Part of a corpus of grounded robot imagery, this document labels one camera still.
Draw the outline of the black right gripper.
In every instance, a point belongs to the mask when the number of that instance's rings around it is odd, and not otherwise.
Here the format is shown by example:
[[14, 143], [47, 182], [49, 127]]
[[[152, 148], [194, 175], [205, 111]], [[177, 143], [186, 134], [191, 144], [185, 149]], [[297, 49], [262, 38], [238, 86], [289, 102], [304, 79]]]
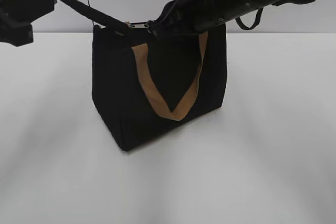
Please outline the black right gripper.
[[153, 22], [153, 35], [198, 35], [224, 23], [215, 0], [173, 0]]

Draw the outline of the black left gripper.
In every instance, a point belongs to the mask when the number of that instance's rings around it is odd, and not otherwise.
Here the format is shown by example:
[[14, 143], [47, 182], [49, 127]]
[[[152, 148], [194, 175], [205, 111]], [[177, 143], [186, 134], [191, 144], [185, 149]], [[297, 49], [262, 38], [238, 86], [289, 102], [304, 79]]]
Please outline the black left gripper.
[[[121, 34], [128, 34], [128, 25], [78, 0], [60, 0], [75, 12]], [[1, 42], [19, 47], [33, 39], [32, 22], [51, 13], [55, 0], [1, 0]]]

